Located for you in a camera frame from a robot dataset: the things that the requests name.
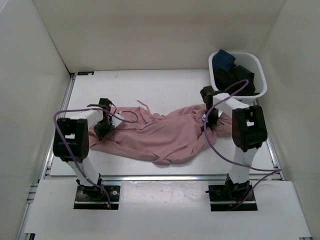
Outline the pink trousers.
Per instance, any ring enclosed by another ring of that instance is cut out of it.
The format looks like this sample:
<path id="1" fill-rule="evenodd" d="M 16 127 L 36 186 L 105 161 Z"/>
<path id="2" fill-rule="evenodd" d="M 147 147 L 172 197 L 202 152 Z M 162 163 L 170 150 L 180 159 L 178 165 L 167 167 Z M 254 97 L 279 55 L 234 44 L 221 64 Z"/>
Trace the pink trousers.
<path id="1" fill-rule="evenodd" d="M 215 126 L 204 129 L 205 111 L 205 104 L 183 107 L 167 115 L 151 113 L 144 103 L 120 107 L 117 112 L 126 121 L 102 140 L 90 129 L 90 149 L 160 165 L 184 164 L 208 149 L 209 143 L 215 144 L 218 138 L 232 133 L 232 120 L 224 113 Z"/>

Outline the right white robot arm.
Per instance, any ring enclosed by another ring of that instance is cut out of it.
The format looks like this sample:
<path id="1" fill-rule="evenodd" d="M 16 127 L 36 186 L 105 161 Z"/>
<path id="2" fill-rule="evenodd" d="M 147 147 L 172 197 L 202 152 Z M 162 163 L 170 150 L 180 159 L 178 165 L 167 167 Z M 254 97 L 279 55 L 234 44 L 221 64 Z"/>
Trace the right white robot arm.
<path id="1" fill-rule="evenodd" d="M 212 86 L 205 86 L 200 95 L 206 106 L 205 131 L 215 127 L 222 114 L 231 118 L 235 153 L 230 161 L 232 167 L 227 174 L 224 193 L 230 200 L 236 200 L 250 190 L 249 175 L 254 157 L 268 137 L 262 107 L 242 103 L 226 92 L 215 91 Z"/>

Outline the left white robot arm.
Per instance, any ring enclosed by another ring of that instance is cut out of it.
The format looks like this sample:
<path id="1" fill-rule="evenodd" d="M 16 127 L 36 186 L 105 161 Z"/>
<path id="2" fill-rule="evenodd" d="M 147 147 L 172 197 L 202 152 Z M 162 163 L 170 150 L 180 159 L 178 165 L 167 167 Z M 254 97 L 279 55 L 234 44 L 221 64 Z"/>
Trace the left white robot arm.
<path id="1" fill-rule="evenodd" d="M 100 200 L 105 194 L 101 175 L 91 164 L 89 154 L 89 128 L 101 141 L 108 133 L 115 129 L 110 116 L 114 104 L 107 98 L 101 98 L 98 104 L 89 104 L 91 109 L 80 110 L 79 114 L 66 118 L 54 117 L 55 135 L 53 154 L 67 163 L 75 172 L 77 184 L 87 189 L 87 194 L 93 200 Z"/>

